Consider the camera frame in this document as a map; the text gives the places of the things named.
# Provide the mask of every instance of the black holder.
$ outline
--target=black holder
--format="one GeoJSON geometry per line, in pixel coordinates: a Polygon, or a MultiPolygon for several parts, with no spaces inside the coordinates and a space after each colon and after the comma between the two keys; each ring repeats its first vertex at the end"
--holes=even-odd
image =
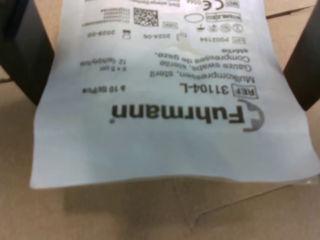
{"type": "Polygon", "coordinates": [[[33,0],[0,0],[0,65],[37,105],[54,51],[33,0]]]}
{"type": "Polygon", "coordinates": [[[314,8],[284,75],[296,99],[308,110],[320,99],[320,2],[314,8]]]}

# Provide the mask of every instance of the cardboard surface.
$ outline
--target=cardboard surface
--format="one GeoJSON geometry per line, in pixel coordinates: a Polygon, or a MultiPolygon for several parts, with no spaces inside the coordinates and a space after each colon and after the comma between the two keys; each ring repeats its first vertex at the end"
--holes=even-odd
{"type": "Polygon", "coordinates": [[[291,12],[315,6],[317,0],[265,0],[266,16],[277,15],[280,13],[291,12]]]}
{"type": "MultiPolygon", "coordinates": [[[[61,3],[36,0],[54,46],[61,3]]],[[[267,14],[310,3],[267,0],[267,14]]],[[[268,21],[282,67],[311,10],[268,21]]],[[[319,239],[319,186],[176,178],[31,190],[34,114],[13,82],[0,84],[0,240],[319,239]]],[[[320,149],[320,102],[307,114],[320,149]]]]}

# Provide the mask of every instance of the fuhrmann logo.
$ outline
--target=fuhrmann logo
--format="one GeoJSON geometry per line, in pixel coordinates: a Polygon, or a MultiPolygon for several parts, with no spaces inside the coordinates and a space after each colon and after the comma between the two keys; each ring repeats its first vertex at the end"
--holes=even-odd
{"type": "Polygon", "coordinates": [[[239,99],[242,105],[237,105],[233,112],[228,112],[224,106],[182,106],[173,105],[155,105],[155,104],[130,104],[130,105],[113,105],[112,116],[115,119],[163,119],[163,120],[199,120],[206,124],[212,124],[216,121],[227,121],[229,124],[244,124],[244,109],[249,112],[257,112],[258,119],[250,119],[251,128],[244,128],[245,133],[258,131],[265,122],[263,111],[249,101],[239,99]]]}

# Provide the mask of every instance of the sterile gauze package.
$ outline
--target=sterile gauze package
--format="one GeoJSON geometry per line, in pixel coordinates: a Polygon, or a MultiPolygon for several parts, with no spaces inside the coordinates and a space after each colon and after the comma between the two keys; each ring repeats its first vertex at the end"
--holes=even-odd
{"type": "Polygon", "coordinates": [[[320,173],[263,0],[64,0],[60,26],[32,188],[320,173]]]}

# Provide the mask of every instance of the regulatory symbols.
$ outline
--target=regulatory symbols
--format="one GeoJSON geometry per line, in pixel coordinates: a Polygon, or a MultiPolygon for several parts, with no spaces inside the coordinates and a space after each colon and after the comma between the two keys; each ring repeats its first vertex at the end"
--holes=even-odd
{"type": "Polygon", "coordinates": [[[122,38],[125,40],[131,39],[131,31],[130,30],[123,30],[122,38]]]}
{"type": "Polygon", "coordinates": [[[196,28],[196,30],[197,30],[198,32],[202,32],[202,31],[205,30],[205,29],[206,29],[206,28],[203,27],[202,24],[200,24],[200,26],[196,28]]]}
{"type": "Polygon", "coordinates": [[[242,33],[244,31],[244,27],[238,23],[234,24],[232,27],[233,31],[236,33],[242,33]]]}
{"type": "Polygon", "coordinates": [[[209,27],[208,27],[208,30],[209,30],[209,32],[211,32],[211,33],[216,33],[216,32],[219,31],[219,27],[218,27],[217,25],[213,24],[212,26],[209,26],[209,27]]]}
{"type": "Polygon", "coordinates": [[[232,29],[232,26],[230,24],[228,24],[228,23],[222,24],[220,26],[220,31],[223,32],[223,33],[228,33],[228,32],[231,31],[231,29],[232,29]]]}

